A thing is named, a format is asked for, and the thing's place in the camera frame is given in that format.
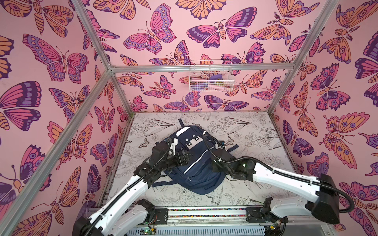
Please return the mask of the navy blue backpack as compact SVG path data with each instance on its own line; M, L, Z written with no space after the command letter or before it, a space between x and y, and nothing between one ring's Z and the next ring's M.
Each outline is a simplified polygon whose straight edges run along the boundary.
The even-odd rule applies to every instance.
M224 141L219 141L199 126L185 126L179 119L181 128L169 137L177 140L175 151L186 151L191 157L186 165L176 167L165 173L171 178L169 182L156 182L153 187L178 184L181 187L199 195L214 191L225 179L225 173L213 172L210 153L217 147L225 147Z

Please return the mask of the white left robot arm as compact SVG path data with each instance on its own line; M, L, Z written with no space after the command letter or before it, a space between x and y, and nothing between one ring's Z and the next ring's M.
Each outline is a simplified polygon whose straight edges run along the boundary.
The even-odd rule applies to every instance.
M140 199L164 171L188 165L190 154L187 145L176 138L158 142L152 154L140 164L125 186L103 207L88 218L76 220L74 236L122 236L138 224L155 221L155 206Z

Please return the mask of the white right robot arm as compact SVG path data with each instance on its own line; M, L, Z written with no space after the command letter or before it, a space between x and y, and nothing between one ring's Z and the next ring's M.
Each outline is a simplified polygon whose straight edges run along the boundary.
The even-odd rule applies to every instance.
M233 179L265 183L296 194L285 199L267 199L262 215L275 218L308 215L328 224L338 224L341 213L351 213L355 203L345 192L336 188L328 175L304 176L267 165L249 156L235 158L222 148L211 149L213 170L224 172Z

